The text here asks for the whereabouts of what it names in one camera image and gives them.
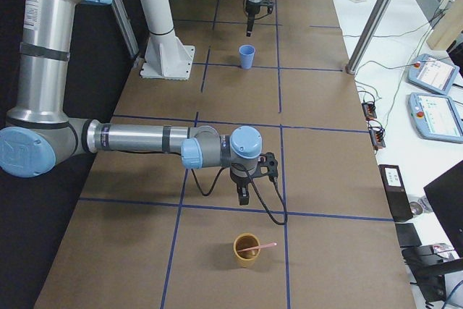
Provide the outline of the black connector box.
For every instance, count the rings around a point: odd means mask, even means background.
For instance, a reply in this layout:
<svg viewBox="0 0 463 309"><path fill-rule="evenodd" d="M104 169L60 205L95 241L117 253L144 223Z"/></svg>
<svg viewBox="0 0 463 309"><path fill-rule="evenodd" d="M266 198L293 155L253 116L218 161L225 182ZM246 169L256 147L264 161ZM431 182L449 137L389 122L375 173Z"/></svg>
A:
<svg viewBox="0 0 463 309"><path fill-rule="evenodd" d="M383 149L386 147L384 141L385 131L382 126L369 126L368 132L370 134L370 140L372 147L375 151Z"/></svg>
<svg viewBox="0 0 463 309"><path fill-rule="evenodd" d="M362 103L362 110L366 120L377 119L376 107L374 101L366 101Z"/></svg>

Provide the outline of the pink chopstick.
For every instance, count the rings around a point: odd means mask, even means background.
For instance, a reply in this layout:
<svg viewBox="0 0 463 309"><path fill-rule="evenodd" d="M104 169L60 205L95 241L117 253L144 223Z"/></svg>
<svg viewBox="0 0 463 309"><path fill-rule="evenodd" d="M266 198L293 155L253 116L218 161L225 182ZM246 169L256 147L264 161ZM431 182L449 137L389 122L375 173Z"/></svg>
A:
<svg viewBox="0 0 463 309"><path fill-rule="evenodd" d="M264 244L264 245L257 245L257 246L253 246L253 247L247 247L247 248L238 250L237 252L238 253L245 253L245 252L248 252L248 251L262 250L262 249L269 248L269 247L275 247L277 245L278 245L277 242L270 242L270 243Z"/></svg>

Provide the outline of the far black connector box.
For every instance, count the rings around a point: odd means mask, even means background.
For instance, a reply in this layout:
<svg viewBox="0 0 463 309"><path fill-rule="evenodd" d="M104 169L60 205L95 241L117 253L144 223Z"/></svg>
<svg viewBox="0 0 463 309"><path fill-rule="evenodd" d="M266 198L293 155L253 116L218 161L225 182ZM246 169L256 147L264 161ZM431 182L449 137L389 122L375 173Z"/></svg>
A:
<svg viewBox="0 0 463 309"><path fill-rule="evenodd" d="M374 101L366 101L362 103L362 110L366 120L377 119L376 107Z"/></svg>

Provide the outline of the aluminium frame post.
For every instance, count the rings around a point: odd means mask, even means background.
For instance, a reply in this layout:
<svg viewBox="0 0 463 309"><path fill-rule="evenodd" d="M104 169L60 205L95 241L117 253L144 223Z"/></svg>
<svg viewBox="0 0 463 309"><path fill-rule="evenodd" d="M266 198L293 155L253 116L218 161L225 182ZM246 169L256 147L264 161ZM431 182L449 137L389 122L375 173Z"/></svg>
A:
<svg viewBox="0 0 463 309"><path fill-rule="evenodd" d="M355 75L359 69L360 61L367 51L367 48L373 39L386 10L391 0L377 0L365 27L360 35L357 45L354 48L353 54L351 55L345 70L348 74Z"/></svg>

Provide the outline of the black monitor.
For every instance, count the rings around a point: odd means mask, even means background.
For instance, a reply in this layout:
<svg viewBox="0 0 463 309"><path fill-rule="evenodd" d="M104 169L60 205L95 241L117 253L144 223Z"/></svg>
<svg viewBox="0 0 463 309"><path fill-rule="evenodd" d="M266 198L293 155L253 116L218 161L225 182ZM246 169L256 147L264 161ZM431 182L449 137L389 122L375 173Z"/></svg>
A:
<svg viewBox="0 0 463 309"><path fill-rule="evenodd" d="M424 187L433 212L462 256L462 166L455 165Z"/></svg>

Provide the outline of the far teach pendant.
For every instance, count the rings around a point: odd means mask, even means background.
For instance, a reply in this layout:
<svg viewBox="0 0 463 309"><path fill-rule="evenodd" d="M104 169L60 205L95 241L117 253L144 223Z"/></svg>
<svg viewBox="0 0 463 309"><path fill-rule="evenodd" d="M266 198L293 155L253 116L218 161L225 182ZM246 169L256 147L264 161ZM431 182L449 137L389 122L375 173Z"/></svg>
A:
<svg viewBox="0 0 463 309"><path fill-rule="evenodd" d="M438 59L430 54L421 54L411 63L407 81L428 92L447 96L459 70L448 58Z"/></svg>

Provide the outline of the light blue ribbed cup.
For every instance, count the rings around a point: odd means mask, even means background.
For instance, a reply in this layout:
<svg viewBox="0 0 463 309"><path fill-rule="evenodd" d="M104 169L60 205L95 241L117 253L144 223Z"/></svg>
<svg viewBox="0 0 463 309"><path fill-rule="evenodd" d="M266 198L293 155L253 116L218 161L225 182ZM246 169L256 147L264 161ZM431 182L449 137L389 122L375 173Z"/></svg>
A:
<svg viewBox="0 0 463 309"><path fill-rule="evenodd" d="M250 44L244 44L239 47L240 67L250 69L255 57L255 47Z"/></svg>

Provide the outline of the white pillar with base plate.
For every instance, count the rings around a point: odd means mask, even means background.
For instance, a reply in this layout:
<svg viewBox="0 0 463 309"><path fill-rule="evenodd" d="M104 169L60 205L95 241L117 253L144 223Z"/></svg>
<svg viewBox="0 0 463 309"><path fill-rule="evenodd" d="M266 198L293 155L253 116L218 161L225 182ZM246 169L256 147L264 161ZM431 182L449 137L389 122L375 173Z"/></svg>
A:
<svg viewBox="0 0 463 309"><path fill-rule="evenodd" d="M150 79L188 80L194 46L177 37L169 0L140 0L150 33L140 75Z"/></svg>

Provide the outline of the teach pendant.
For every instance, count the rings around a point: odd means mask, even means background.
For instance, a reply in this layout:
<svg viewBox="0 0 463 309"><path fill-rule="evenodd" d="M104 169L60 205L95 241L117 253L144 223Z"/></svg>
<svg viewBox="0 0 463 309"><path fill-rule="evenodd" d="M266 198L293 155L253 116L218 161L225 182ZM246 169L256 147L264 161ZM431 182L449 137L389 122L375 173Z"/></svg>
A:
<svg viewBox="0 0 463 309"><path fill-rule="evenodd" d="M410 93L408 109L423 139L462 144L462 120L451 97Z"/></svg>
<svg viewBox="0 0 463 309"><path fill-rule="evenodd" d="M459 70L448 58L438 59L430 54L421 54L411 63L407 81L428 92L447 96Z"/></svg>

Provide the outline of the near teach pendant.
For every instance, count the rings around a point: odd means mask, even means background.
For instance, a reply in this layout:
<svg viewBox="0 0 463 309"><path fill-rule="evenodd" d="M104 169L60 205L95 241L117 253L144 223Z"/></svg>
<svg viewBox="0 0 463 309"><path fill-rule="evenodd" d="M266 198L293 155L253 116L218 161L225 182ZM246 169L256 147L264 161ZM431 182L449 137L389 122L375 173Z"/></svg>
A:
<svg viewBox="0 0 463 309"><path fill-rule="evenodd" d="M451 97L410 93L408 109L423 139L462 144L462 120Z"/></svg>

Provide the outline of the yellow cup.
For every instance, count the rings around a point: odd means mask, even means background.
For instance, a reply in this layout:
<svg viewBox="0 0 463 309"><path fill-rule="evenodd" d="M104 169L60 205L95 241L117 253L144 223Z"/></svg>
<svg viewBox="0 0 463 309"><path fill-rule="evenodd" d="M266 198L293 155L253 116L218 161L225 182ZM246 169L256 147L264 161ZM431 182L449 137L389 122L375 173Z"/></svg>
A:
<svg viewBox="0 0 463 309"><path fill-rule="evenodd" d="M258 249L252 250L252 247L259 245L259 239L251 233L242 233L235 238L233 252L240 268L249 268L255 263L260 255L260 251Z"/></svg>

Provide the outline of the black box with white label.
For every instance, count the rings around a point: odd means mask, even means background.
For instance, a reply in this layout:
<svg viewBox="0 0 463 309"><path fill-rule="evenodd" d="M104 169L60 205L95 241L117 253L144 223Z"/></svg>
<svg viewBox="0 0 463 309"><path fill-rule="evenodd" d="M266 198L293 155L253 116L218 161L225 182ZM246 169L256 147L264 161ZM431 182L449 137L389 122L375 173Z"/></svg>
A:
<svg viewBox="0 0 463 309"><path fill-rule="evenodd" d="M399 167L397 165L379 164L378 168L393 220L395 222L409 221L413 214L409 207Z"/></svg>

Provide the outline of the near black connector box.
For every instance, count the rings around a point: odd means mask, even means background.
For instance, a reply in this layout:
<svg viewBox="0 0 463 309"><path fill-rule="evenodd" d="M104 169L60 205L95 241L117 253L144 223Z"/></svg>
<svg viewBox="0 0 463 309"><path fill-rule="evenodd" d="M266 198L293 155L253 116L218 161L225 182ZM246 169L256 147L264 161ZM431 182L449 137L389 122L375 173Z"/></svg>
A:
<svg viewBox="0 0 463 309"><path fill-rule="evenodd" d="M386 147L384 141L385 131L382 126L369 126L368 132L370 134L370 140L372 147L375 151L383 149Z"/></svg>

